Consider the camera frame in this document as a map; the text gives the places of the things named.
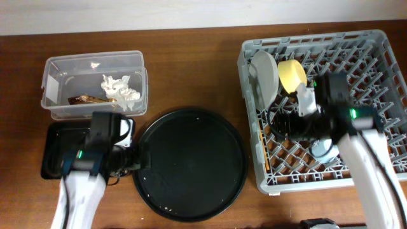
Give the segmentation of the grey plate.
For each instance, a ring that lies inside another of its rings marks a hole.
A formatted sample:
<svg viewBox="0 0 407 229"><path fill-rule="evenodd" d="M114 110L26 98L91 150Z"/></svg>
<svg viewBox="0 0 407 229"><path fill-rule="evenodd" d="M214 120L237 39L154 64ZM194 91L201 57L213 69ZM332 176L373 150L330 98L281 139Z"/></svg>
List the grey plate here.
<svg viewBox="0 0 407 229"><path fill-rule="evenodd" d="M274 57L265 51L256 52L249 66L249 74L252 77L256 109L268 109L279 89L279 73Z"/></svg>

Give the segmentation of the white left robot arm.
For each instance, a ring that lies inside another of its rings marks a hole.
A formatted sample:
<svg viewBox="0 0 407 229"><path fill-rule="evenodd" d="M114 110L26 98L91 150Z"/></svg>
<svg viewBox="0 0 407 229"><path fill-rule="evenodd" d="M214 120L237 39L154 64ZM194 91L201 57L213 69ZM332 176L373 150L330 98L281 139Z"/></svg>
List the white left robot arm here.
<svg viewBox="0 0 407 229"><path fill-rule="evenodd" d="M91 228L110 177L151 168L151 153L135 145L101 144L70 149L62 158L52 228Z"/></svg>

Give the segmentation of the wooden chopstick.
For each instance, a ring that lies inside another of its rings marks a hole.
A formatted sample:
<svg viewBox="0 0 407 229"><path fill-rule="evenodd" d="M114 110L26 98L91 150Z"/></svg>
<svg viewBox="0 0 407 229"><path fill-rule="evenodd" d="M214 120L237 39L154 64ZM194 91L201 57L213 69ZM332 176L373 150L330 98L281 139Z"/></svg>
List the wooden chopstick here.
<svg viewBox="0 0 407 229"><path fill-rule="evenodd" d="M264 144L264 139L263 139L263 133L262 133L262 131L260 130L259 131L259 138L260 138L260 142L261 142L261 149L262 149L262 151L263 151L263 159L264 159L264 165L265 165L265 171L267 172L267 173L269 173L269 172L271 172L271 169L270 169L270 164L269 164L269 162L268 162L268 156L267 156L267 151L266 151L266 148L265 148L265 144Z"/></svg>

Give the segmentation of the yellow bowl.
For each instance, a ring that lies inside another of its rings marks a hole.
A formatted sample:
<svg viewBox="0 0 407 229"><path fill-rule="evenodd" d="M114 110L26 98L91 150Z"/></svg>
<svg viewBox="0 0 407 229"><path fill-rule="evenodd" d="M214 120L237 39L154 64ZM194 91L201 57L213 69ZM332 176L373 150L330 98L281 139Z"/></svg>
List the yellow bowl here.
<svg viewBox="0 0 407 229"><path fill-rule="evenodd" d="M291 94L301 85L307 85L306 72L301 63L295 59L279 62L279 80L284 90Z"/></svg>

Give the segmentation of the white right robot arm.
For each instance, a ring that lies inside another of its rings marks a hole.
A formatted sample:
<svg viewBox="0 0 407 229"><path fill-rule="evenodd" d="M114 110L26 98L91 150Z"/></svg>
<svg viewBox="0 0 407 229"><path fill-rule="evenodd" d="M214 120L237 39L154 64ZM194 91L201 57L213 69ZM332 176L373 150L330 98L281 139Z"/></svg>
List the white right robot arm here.
<svg viewBox="0 0 407 229"><path fill-rule="evenodd" d="M320 139L337 146L357 188L368 228L406 228L406 197L390 161L387 138L377 111L369 106L325 106L302 119L269 111L276 134Z"/></svg>

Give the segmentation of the blue cup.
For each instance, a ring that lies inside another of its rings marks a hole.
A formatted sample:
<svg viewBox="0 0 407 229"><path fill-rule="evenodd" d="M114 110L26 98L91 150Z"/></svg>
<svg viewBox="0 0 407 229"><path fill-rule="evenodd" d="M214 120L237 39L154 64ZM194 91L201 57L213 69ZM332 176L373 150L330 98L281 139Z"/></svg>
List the blue cup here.
<svg viewBox="0 0 407 229"><path fill-rule="evenodd" d="M339 155L339 150L331 139L323 139L317 141L317 143L310 148L310 154L320 163L327 164Z"/></svg>

